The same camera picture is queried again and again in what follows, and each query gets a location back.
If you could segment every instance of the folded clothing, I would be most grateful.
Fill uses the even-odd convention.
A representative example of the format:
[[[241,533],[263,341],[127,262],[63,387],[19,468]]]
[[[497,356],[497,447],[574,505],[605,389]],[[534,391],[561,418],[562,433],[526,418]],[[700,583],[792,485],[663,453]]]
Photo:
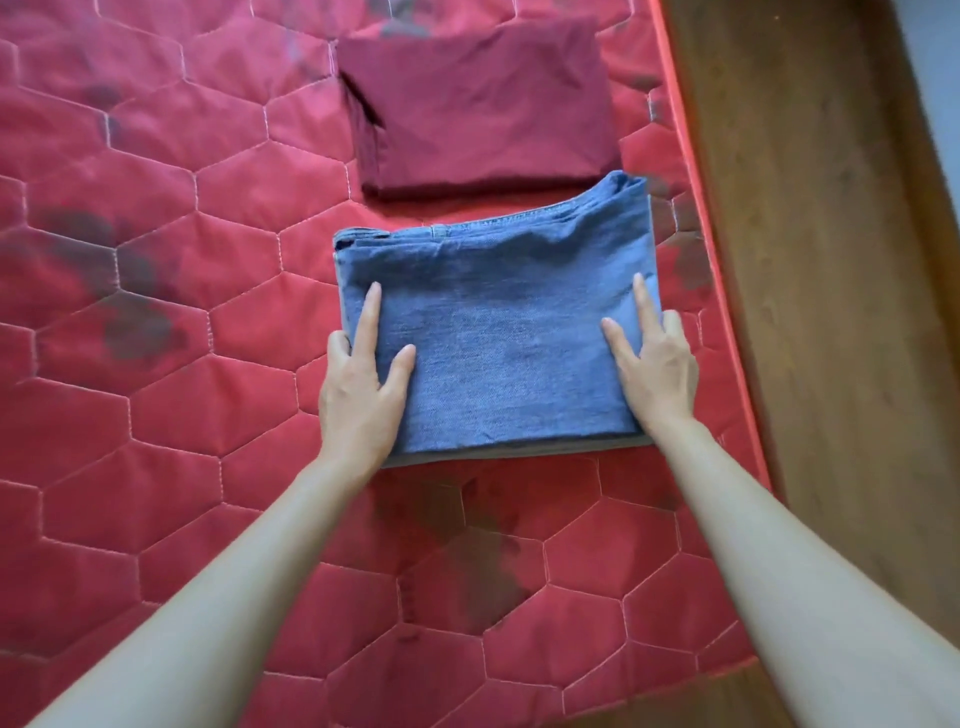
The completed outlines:
[[[646,180],[611,172],[557,205],[460,225],[334,235],[352,340],[383,286],[376,368],[417,346],[388,464],[646,444],[600,329],[639,351],[634,273],[660,306]]]
[[[594,184],[619,169],[592,18],[484,33],[342,38],[365,195],[383,200]]]

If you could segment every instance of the blue denim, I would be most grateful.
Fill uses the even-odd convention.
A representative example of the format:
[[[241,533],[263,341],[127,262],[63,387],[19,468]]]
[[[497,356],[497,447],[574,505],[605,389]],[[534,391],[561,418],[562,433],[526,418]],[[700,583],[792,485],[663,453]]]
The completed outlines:
[[[334,236],[344,329],[383,286],[376,368],[417,367],[388,464],[646,444],[600,329],[635,351],[634,273],[660,308],[646,180],[610,172],[582,195],[515,215]]]

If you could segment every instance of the hexagonal stitching pattern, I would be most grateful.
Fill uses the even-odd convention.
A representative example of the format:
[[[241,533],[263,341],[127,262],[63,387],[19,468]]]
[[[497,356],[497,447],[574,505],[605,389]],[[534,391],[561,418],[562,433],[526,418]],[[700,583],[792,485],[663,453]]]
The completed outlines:
[[[698,414],[756,472],[643,0],[38,0],[0,17],[0,685],[17,695],[0,725],[106,654],[309,459],[339,315],[336,229],[553,201],[368,206],[334,38],[564,12],[596,15],[625,168],[655,177],[661,296],[705,374]],[[272,327],[298,305],[323,310],[315,327]],[[245,393],[239,409],[217,401],[224,382]],[[184,413],[193,424],[171,432]],[[540,722],[729,667],[753,648],[708,556],[649,453],[381,473],[331,538],[243,724]],[[67,582],[76,599],[43,600]],[[394,664],[409,674],[382,691]],[[423,689],[438,672],[440,700]]]

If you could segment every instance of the wooden floor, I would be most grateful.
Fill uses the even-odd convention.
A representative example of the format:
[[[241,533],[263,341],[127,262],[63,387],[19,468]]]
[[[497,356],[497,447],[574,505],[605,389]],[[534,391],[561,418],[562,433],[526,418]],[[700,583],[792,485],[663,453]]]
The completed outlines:
[[[664,4],[775,486],[960,645],[960,241],[888,7]],[[790,722],[756,665],[574,724]]]

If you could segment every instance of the forearm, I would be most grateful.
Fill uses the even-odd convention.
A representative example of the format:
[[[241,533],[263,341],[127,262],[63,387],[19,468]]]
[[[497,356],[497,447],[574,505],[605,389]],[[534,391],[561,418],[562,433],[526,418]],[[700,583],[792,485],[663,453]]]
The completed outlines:
[[[655,433],[764,665],[805,728],[960,725],[960,653],[692,419]]]
[[[243,710],[356,476],[320,461],[37,718],[34,728],[217,728]]]

